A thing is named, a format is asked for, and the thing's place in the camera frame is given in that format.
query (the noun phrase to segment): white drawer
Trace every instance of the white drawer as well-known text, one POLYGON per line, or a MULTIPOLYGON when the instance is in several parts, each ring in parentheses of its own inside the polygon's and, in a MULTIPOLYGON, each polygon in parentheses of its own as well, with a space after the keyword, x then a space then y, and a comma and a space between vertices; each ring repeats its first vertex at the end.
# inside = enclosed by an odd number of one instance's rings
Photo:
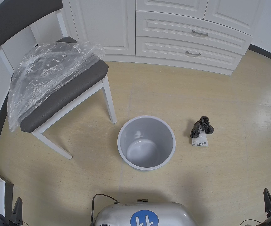
POLYGON ((136 35, 204 44, 241 55, 245 55, 253 39, 246 33, 202 19, 145 11, 136 11, 136 35))
POLYGON ((235 70, 242 58, 242 55, 207 45, 143 36, 135 37, 135 54, 137 56, 182 60, 230 70, 235 70))

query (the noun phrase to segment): black cable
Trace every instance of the black cable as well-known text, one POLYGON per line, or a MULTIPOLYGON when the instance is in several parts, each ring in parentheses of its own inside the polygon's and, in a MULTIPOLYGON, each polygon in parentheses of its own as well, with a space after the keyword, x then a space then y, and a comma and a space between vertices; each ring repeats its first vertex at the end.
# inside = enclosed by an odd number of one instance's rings
POLYGON ((91 226, 94 226, 94 220, 93 220, 93 218, 94 218, 94 200, 95 200, 95 197, 98 196, 98 195, 102 195, 102 196, 109 197, 109 198, 115 200, 115 203, 119 203, 116 199, 114 199, 113 197, 108 196, 108 195, 106 195, 106 194, 96 194, 96 195, 93 197, 93 205, 92 205, 92 225, 91 225, 91 226))
POLYGON ((258 222, 258 223, 260 223, 260 224, 261 224, 261 222, 260 222, 260 221, 255 220, 255 219, 247 219, 247 220, 244 220, 244 221, 243 221, 241 224, 243 224, 245 221, 249 221, 249 220, 256 221, 256 222, 258 222))

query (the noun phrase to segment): white chair leg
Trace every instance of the white chair leg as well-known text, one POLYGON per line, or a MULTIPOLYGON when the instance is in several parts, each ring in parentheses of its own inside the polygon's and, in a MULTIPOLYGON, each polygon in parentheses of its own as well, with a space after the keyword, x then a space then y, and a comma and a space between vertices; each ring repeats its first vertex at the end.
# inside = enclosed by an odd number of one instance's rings
POLYGON ((115 108, 113 107, 113 99, 111 97, 111 89, 109 87, 107 75, 104 77, 104 79, 102 79, 102 83, 103 83, 102 90, 103 90, 104 99, 107 105, 108 113, 109 113, 109 116, 111 117, 111 122, 115 124, 117 122, 117 119, 116 119, 115 108))
POLYGON ((34 130, 32 132, 34 136, 36 136, 40 141, 44 144, 48 145, 50 148, 54 149, 56 152, 60 153, 62 156, 65 156, 68 159, 72 158, 72 155, 68 153, 65 149, 51 142, 48 138, 46 138, 43 134, 41 134, 38 130, 34 130))

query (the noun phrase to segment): chair backrest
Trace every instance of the chair backrest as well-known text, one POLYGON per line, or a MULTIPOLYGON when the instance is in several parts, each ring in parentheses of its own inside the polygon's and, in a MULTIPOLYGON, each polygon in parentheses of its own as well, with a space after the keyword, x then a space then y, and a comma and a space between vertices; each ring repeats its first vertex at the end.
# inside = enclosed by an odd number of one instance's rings
POLYGON ((4 0, 0 4, 0 46, 22 29, 62 7, 62 0, 4 0))

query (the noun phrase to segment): blue sticker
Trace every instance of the blue sticker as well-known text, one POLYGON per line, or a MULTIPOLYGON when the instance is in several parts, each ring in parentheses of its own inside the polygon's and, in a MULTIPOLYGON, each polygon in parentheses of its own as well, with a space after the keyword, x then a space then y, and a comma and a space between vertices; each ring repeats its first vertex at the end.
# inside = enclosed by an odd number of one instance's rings
POLYGON ((131 226, 157 226, 158 217, 149 210, 141 210, 134 213, 130 219, 131 226))

